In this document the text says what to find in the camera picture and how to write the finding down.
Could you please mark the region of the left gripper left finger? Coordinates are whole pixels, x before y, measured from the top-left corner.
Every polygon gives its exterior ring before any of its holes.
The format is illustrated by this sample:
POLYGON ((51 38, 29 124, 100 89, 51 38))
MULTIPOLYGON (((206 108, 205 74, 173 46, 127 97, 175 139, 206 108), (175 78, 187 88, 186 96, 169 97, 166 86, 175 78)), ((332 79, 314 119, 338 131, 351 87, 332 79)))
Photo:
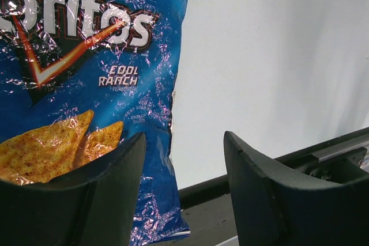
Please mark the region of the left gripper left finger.
POLYGON ((48 183, 1 182, 2 245, 128 245, 145 158, 136 133, 48 183))

